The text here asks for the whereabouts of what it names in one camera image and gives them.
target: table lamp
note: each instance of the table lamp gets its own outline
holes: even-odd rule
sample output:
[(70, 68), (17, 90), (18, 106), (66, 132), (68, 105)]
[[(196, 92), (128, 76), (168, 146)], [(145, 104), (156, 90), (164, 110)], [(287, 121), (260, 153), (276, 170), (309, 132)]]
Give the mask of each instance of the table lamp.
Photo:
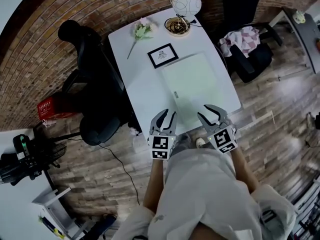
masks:
[(201, 0), (169, 0), (176, 17), (165, 21), (165, 28), (175, 37), (183, 37), (190, 31), (187, 17), (196, 15), (201, 9)]

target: black picture frame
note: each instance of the black picture frame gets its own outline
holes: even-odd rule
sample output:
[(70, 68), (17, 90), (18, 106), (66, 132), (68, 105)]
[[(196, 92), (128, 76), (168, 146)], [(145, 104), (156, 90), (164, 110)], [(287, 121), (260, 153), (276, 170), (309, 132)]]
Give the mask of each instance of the black picture frame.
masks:
[[(161, 49), (163, 49), (163, 48), (166, 48), (166, 47), (170, 47), (170, 49), (171, 49), (174, 57), (173, 57), (173, 58), (170, 58), (170, 59), (168, 59), (168, 60), (166, 60), (166, 61), (164, 61), (164, 62), (162, 62), (162, 63), (160, 63), (160, 64), (156, 64), (156, 63), (154, 62), (154, 59), (152, 58), (151, 54), (153, 54), (153, 53), (155, 53), (155, 52), (157, 52), (157, 51), (159, 51), (159, 50), (161, 50)], [(163, 46), (161, 46), (161, 47), (159, 47), (159, 48), (157, 48), (157, 49), (154, 49), (154, 50), (148, 52), (148, 56), (149, 56), (149, 58), (150, 58), (150, 60), (151, 60), (151, 63), (152, 63), (152, 65), (153, 65), (153, 67), (154, 67), (155, 69), (157, 69), (157, 68), (159, 68), (159, 67), (162, 67), (162, 66), (165, 65), (165, 64), (168, 64), (168, 63), (170, 63), (170, 62), (173, 62), (173, 61), (179, 59), (179, 57), (178, 57), (175, 49), (172, 47), (171, 43), (168, 43), (168, 44), (166, 44), (166, 45), (163, 45)]]

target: framed picture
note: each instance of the framed picture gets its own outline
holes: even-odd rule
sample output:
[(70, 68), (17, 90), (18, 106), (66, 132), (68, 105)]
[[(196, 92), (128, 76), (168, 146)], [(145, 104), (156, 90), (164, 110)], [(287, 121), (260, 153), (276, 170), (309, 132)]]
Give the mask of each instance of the framed picture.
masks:
[(155, 69), (179, 59), (171, 43), (148, 52), (148, 56)]

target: pink cloth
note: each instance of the pink cloth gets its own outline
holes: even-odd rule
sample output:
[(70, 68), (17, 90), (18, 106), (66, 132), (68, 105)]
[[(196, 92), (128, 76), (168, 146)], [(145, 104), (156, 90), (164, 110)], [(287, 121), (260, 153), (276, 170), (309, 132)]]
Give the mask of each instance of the pink cloth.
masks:
[(229, 32), (224, 38), (220, 39), (220, 48), (224, 57), (232, 56), (230, 47), (238, 46), (246, 58), (260, 44), (259, 30), (252, 26), (245, 26), (238, 31)]

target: white globe lamp shade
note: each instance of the white globe lamp shade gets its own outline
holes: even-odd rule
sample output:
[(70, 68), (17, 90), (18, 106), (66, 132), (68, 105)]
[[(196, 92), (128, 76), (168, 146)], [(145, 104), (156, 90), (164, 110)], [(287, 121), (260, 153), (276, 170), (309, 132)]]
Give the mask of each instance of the white globe lamp shade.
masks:
[(172, 0), (175, 12), (183, 17), (196, 15), (201, 9), (201, 0)]

